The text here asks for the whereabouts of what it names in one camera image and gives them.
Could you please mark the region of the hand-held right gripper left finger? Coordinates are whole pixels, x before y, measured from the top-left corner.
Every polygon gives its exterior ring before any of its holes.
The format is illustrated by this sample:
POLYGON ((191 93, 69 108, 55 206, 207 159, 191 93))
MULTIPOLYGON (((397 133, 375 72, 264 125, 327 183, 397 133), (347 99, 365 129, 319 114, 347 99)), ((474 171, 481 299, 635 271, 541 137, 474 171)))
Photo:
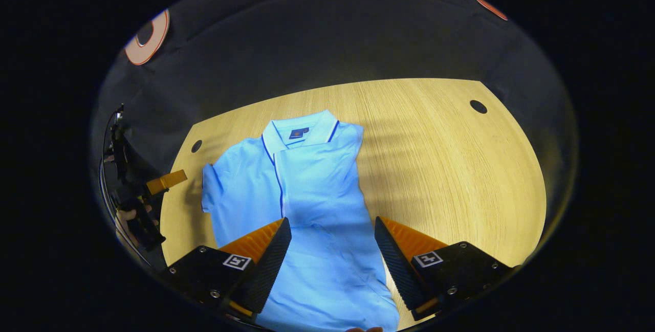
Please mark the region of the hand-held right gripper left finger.
POLYGON ((217 250, 196 247, 163 271, 162 281, 216 316, 255 322, 291 240, 283 217, 217 250))

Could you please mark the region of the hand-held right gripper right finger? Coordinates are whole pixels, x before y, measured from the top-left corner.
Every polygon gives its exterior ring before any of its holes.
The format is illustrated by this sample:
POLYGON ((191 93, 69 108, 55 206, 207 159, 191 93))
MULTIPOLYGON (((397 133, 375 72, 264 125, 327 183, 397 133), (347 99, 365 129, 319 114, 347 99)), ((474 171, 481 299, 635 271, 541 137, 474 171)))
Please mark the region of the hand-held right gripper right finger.
POLYGON ((375 218, 375 240, 401 302, 402 322, 457 313, 518 271, 468 241, 446 244, 386 217, 375 218))

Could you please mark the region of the light blue T-shirt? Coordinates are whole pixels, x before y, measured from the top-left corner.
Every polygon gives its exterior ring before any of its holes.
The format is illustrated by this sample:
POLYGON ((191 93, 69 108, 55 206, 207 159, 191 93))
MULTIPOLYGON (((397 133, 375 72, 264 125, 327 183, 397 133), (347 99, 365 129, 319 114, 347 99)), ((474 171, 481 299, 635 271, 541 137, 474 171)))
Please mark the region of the light blue T-shirt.
POLYGON ((276 332, 395 332, 400 316, 359 185, 363 127, 324 110, 272 120, 203 168, 216 244, 280 218, 292 239, 257 323, 276 332))

